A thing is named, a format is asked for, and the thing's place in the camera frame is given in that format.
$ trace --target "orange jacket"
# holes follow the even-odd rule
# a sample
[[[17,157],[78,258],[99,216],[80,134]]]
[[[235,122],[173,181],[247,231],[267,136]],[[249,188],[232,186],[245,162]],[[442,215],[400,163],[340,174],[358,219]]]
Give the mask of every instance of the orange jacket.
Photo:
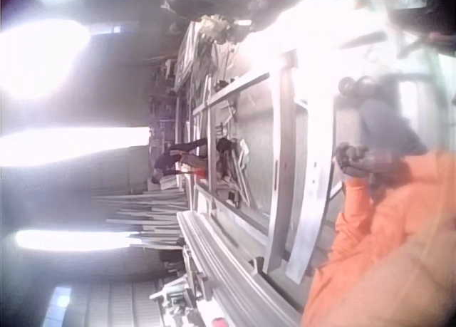
[[[364,180],[347,181],[336,239],[328,261],[315,273],[301,326],[318,326],[367,270],[416,233],[426,220],[456,210],[454,155],[430,152],[405,161],[410,181],[388,190],[377,205],[372,204]]]

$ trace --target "workshop floor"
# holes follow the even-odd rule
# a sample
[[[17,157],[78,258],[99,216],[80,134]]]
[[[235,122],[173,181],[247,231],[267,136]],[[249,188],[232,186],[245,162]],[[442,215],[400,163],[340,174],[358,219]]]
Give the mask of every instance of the workshop floor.
[[[270,31],[262,31],[259,34],[257,41],[267,41],[271,37]],[[401,62],[391,61],[395,58],[395,52],[391,53],[392,45],[396,41],[387,43],[378,43],[378,46],[371,46],[370,51],[376,52],[376,59],[358,61],[361,65],[361,71],[353,72],[353,69],[347,70],[347,75],[358,77],[362,75],[378,76],[392,71],[406,71],[418,73],[435,73],[435,63],[429,60],[435,60],[435,55],[432,52],[421,50],[416,51],[411,56]],[[360,51],[357,55],[363,55],[364,51]],[[236,46],[224,44],[222,46],[214,46],[212,50],[212,62],[215,65],[215,71],[212,74],[212,82],[230,78],[235,78],[252,69],[252,66],[257,63],[252,57],[252,40],[245,43],[240,43]],[[435,127],[436,120],[439,118],[439,108],[437,100],[434,97],[430,98],[429,88],[425,88],[423,84],[417,84],[416,93],[413,98],[405,98],[404,103],[415,101],[412,112],[409,112],[407,107],[403,107],[404,116],[410,120],[410,124],[417,130],[423,141],[428,147],[441,146],[442,141],[437,136],[441,131]],[[254,200],[258,207],[256,214],[264,217],[269,216],[269,208],[271,205],[272,193],[272,177],[273,177],[273,149],[272,149],[272,128],[273,128],[273,111],[271,103],[271,93],[269,91],[268,82],[264,81],[241,93],[237,98],[237,114],[235,120],[230,123],[229,136],[238,140],[244,139],[250,150],[250,160],[245,170],[245,175],[252,191]],[[220,124],[229,117],[227,105],[220,104],[216,109],[216,124]],[[360,118],[355,108],[336,108],[336,144],[342,141],[351,143],[361,142]],[[294,186],[294,203],[292,212],[292,223],[289,232],[288,245],[291,246],[296,233],[296,226],[299,220],[301,211],[301,203],[304,194],[304,179],[306,176],[306,141],[307,141],[307,112],[296,105],[296,175]],[[341,178],[341,174],[336,171],[333,184],[335,185]],[[313,265],[320,264],[326,257],[327,251],[330,249],[335,232],[333,223],[336,220],[338,212],[340,212],[343,204],[343,197],[340,194],[330,204],[327,220],[318,242],[318,250],[313,256]],[[264,249],[262,245],[254,241],[244,230],[240,229],[230,219],[220,219],[220,224],[237,240],[244,240],[240,244],[245,246],[247,253],[258,255]],[[305,305],[309,284],[311,279],[305,278],[300,286],[296,286],[289,281],[285,276],[283,269],[275,271],[271,277],[277,284],[291,295],[301,305]]]

